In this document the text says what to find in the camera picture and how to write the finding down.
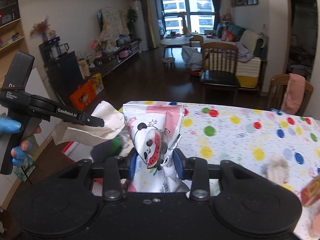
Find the blue-gloved left hand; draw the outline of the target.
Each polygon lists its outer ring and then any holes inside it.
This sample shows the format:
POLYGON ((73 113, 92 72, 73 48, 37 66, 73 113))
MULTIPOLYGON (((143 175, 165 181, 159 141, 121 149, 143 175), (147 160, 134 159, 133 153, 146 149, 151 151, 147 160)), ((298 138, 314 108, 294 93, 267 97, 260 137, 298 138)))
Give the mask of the blue-gloved left hand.
POLYGON ((41 119, 23 123, 1 114, 1 174, 11 174, 13 166, 21 167, 33 150, 34 134, 42 132, 41 119))

